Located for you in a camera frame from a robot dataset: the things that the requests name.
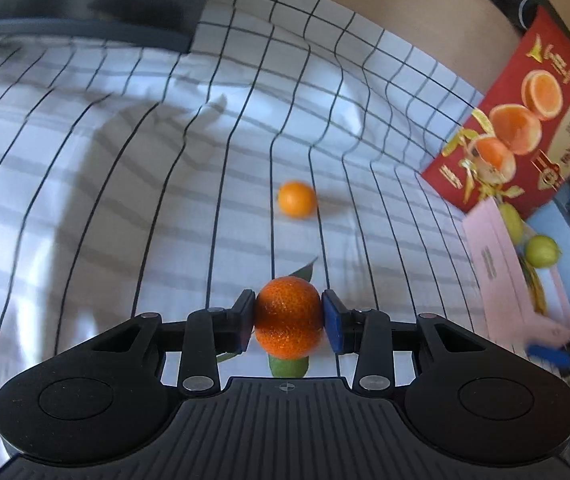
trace grooved plastic surface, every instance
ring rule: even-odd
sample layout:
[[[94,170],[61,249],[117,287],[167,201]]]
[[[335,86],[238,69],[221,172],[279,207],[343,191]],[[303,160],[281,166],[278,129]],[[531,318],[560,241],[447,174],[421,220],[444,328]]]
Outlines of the grooved plastic surface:
[[[338,378],[234,378],[217,396],[185,402],[163,434],[125,458],[79,468],[15,458],[0,470],[0,480],[62,478],[570,480],[570,469],[557,459],[459,462],[422,443],[394,404],[357,396]]]

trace pink box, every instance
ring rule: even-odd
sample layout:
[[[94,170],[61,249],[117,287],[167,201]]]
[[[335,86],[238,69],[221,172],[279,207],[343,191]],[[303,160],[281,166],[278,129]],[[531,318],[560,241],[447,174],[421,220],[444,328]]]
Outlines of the pink box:
[[[559,348],[570,340],[570,306],[556,266],[537,269],[548,303],[534,312],[516,249],[493,199],[483,200],[463,220],[480,285],[490,339],[503,345]],[[536,233],[526,224],[525,235]]]

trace green lime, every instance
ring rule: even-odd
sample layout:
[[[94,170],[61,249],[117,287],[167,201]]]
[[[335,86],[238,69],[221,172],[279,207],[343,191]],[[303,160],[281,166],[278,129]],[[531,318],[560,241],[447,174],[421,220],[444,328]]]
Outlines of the green lime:
[[[558,262],[561,251],[556,242],[549,236],[536,235],[525,245],[525,259],[532,267],[545,269]]]
[[[309,357],[302,357],[300,359],[278,359],[271,355],[268,357],[270,358],[272,377],[300,379],[301,377],[305,377],[307,368],[309,368]]]
[[[513,245],[518,245],[523,240],[523,220],[516,208],[512,204],[503,202],[498,210],[501,213],[507,232],[510,235],[510,240]]]

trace blue gripper pad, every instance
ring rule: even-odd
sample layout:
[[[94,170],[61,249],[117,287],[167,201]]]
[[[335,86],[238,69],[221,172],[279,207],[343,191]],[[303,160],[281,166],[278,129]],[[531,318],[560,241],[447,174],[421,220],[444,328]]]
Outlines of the blue gripper pad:
[[[345,344],[344,329],[348,328],[346,324],[351,320],[349,311],[331,289],[323,293],[321,302],[325,315],[325,332],[332,350],[337,354],[354,352],[353,341],[351,342],[352,348],[346,348]]]

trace tangerine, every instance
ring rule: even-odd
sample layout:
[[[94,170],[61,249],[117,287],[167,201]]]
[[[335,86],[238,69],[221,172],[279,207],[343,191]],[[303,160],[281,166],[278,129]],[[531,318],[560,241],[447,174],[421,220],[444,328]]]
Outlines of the tangerine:
[[[281,211],[293,218],[305,218],[316,210],[316,193],[305,182],[285,182],[279,189],[278,201]]]
[[[498,105],[489,112],[496,137],[514,155],[527,155],[539,145],[540,121],[523,105]]]
[[[505,184],[516,174],[514,154],[493,135],[482,135],[470,142],[468,153],[478,177],[486,184]]]
[[[561,85],[547,70],[532,70],[523,78],[521,98],[541,121],[553,119],[563,107]]]
[[[313,285],[284,276],[267,283],[254,302],[258,343],[278,359],[300,359],[318,345],[323,332],[323,307]]]

